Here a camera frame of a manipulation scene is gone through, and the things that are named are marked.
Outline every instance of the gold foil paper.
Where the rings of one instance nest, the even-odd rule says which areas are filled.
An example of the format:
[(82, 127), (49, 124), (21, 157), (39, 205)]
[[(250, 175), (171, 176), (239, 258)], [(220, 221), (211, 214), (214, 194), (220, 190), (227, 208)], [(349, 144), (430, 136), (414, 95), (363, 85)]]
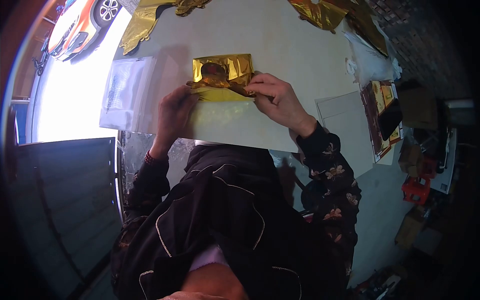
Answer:
[(250, 54), (209, 56), (193, 60), (193, 81), (187, 85), (202, 101), (245, 101), (255, 97), (243, 89), (252, 77)]
[(351, 0), (328, 0), (328, 2), (348, 10), (346, 18), (350, 27), (355, 29), (361, 37), (374, 46), (381, 54), (388, 57), (385, 37), (373, 23), (372, 15), (375, 15), (375, 12), (366, 1), (359, 0), (357, 3), (353, 3)]
[(357, 33), (374, 46), (381, 54), (388, 57), (384, 36), (372, 21), (375, 12), (364, 0), (288, 0), (300, 14), (300, 19), (307, 20), (314, 26), (335, 33), (335, 28), (343, 18)]
[(150, 38), (150, 33), (158, 21), (156, 18), (156, 10), (159, 6), (176, 6), (175, 14), (179, 17), (184, 17), (189, 15), (195, 8), (205, 8), (205, 4), (210, 1), (211, 0), (140, 0), (121, 38), (120, 47), (123, 48), (123, 55), (135, 49), (140, 42)]
[(319, 0), (317, 4), (313, 4), (311, 0), (288, 1), (298, 11), (301, 20), (306, 20), (314, 26), (332, 33), (335, 33), (335, 28), (348, 12), (346, 9), (322, 0)]

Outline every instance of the red stool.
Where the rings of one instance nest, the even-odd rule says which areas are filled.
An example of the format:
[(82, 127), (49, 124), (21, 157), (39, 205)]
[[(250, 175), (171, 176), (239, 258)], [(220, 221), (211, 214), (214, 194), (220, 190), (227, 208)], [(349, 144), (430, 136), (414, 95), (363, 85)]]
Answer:
[(405, 183), (402, 185), (403, 201), (415, 203), (417, 205), (424, 205), (430, 193), (430, 179), (421, 177), (408, 176)]
[(420, 177), (424, 179), (433, 179), (435, 176), (437, 176), (437, 160), (428, 156), (424, 156)]

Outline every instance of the white table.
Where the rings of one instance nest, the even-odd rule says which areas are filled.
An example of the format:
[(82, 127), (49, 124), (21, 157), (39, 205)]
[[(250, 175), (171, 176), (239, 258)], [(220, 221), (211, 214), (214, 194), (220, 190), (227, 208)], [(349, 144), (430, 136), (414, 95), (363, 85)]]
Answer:
[[(192, 59), (197, 57), (251, 53), (253, 67), (289, 82), (316, 118), (315, 99), (359, 90), (346, 70), (352, 53), (342, 33), (345, 20), (334, 35), (301, 21), (286, 0), (214, 0), (186, 17), (174, 11), (163, 11), (150, 40), (142, 42), (135, 55), (123, 56), (122, 48), (115, 54), (115, 60), (157, 59), (143, 122), (127, 130), (156, 132), (158, 100), (192, 79)], [(259, 112), (253, 102), (198, 103), (191, 122), (183, 137), (298, 152), (288, 129)]]

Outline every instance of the scooter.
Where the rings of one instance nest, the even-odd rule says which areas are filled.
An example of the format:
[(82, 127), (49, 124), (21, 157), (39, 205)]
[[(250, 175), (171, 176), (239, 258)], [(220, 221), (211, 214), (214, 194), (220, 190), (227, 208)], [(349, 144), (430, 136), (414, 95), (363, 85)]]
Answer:
[(45, 39), (45, 42), (43, 42), (41, 51), (42, 51), (42, 58), (40, 60), (37, 60), (36, 57), (32, 57), (33, 61), (33, 66), (36, 69), (36, 74), (38, 76), (42, 76), (43, 74), (43, 69), (45, 68), (45, 65), (47, 64), (48, 57), (50, 56), (50, 53), (48, 52), (48, 41), (50, 41), (50, 37), (47, 37)]

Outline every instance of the brick wall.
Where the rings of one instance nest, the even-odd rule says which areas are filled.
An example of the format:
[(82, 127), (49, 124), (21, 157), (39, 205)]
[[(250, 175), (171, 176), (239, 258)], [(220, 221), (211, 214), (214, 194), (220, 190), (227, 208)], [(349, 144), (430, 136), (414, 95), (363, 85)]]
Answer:
[(471, 96), (448, 29), (426, 0), (367, 0), (398, 51), (401, 81), (417, 79), (437, 97)]

